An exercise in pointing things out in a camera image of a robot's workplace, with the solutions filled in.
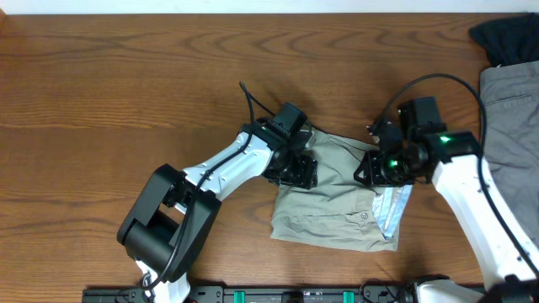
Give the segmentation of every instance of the wood grain surface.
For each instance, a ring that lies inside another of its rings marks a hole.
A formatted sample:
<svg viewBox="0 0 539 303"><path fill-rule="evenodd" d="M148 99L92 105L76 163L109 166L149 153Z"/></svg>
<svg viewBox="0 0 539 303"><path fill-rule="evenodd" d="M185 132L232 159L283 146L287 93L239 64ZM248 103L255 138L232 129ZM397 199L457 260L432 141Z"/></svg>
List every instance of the wood grain surface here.
<svg viewBox="0 0 539 303"><path fill-rule="evenodd" d="M6 18L6 13L0 8L0 32L2 31L2 25L5 18Z"/></svg>
<svg viewBox="0 0 539 303"><path fill-rule="evenodd" d="M0 301L76 302L140 273L115 233L154 169L213 156L248 121L237 82L270 109L291 101L326 131L365 127L406 82L447 72L478 85L467 31L498 14L9 16L0 35ZM478 131L457 84L429 80L452 129ZM256 115L264 113L256 109ZM397 252L270 239L277 188L223 203L189 277L228 285L359 285L443 273L482 282L432 186L417 185Z"/></svg>

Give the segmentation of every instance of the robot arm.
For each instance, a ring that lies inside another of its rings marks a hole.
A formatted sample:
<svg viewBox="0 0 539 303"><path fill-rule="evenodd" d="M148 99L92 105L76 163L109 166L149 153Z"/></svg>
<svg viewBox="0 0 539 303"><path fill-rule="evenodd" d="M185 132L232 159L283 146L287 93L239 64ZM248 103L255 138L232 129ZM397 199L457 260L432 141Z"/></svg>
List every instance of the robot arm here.
<svg viewBox="0 0 539 303"><path fill-rule="evenodd" d="M221 202L242 183L262 175L275 184L316 186L317 162L302 154L312 135L303 128L306 122L299 109L285 104L273 119L245 125L236 140L211 159L182 171L165 164L153 173L117 234L118 242L144 273L144 284L155 281L165 269L181 228L184 236L165 282L146 291L147 297L156 303L185 299L189 294L186 272L202 250ZM240 149L249 132L251 140L245 150L219 166L197 190L206 170ZM190 219L177 223L159 210L161 204L184 214L189 210Z"/></svg>
<svg viewBox="0 0 539 303"><path fill-rule="evenodd" d="M372 135L380 140L380 150L365 155L355 179L369 186L401 186L414 183L416 178L433 183L452 208L472 246L485 289L491 291L512 283L510 287L521 288L520 295L525 294L529 290L521 281L535 280L536 276L488 203L479 182L478 161L483 161L483 178L495 208L535 266L539 265L539 251L500 195L472 133L447 131L434 98L418 98L402 104L398 113L402 131L387 121L375 123L377 127L371 129ZM426 281L416 285L414 291L417 302L492 301L485 298L449 279Z"/></svg>

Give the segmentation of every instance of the khaki fabric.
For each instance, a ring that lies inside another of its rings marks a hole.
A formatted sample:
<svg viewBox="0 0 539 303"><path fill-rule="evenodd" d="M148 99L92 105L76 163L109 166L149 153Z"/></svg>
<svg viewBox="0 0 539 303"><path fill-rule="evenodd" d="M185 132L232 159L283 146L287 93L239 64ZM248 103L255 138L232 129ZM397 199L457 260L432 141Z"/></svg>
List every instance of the khaki fabric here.
<svg viewBox="0 0 539 303"><path fill-rule="evenodd" d="M367 189L354 180L371 149L376 147L315 130L306 150L318 161L318 185L279 187L271 237L362 252L397 250L398 229L386 240L372 213L376 192L383 189Z"/></svg>

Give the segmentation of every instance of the green led light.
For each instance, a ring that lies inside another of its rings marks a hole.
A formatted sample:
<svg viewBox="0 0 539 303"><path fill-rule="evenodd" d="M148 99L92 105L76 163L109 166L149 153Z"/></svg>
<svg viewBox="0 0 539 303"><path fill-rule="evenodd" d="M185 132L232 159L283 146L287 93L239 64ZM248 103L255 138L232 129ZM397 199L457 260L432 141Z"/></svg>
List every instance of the green led light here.
<svg viewBox="0 0 539 303"><path fill-rule="evenodd" d="M447 143L449 141L451 141L451 138L450 137L447 137L447 136L441 136L440 137L440 140L444 143Z"/></svg>

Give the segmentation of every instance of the gray pants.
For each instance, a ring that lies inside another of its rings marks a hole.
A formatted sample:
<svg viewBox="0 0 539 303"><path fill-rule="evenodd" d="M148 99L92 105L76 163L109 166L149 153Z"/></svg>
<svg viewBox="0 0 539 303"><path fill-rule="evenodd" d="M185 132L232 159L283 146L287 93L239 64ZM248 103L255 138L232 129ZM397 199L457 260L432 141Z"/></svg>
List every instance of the gray pants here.
<svg viewBox="0 0 539 303"><path fill-rule="evenodd" d="M481 74L488 118L485 157L494 182L539 246L539 61Z"/></svg>

